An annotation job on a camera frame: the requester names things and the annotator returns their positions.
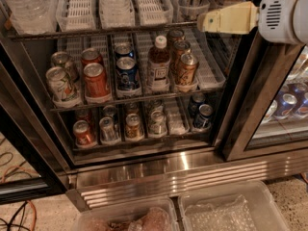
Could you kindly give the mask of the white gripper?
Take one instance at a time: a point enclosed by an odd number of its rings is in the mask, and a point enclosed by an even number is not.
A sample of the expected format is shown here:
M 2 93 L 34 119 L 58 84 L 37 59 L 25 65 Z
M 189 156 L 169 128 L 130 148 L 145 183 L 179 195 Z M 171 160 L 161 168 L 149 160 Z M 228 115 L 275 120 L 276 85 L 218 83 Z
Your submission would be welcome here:
M 197 18 L 200 32 L 246 35 L 258 24 L 261 36 L 270 42 L 308 44 L 308 0 L 262 0 L 202 13 Z

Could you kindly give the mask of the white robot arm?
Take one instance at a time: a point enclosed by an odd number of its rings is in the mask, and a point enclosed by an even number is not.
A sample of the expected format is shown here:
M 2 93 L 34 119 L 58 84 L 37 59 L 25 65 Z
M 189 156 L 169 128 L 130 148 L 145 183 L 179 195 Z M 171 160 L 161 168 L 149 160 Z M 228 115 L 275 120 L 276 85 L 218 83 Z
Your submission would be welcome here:
M 308 0 L 246 1 L 197 18 L 200 32 L 246 35 L 255 27 L 269 42 L 307 45 Z

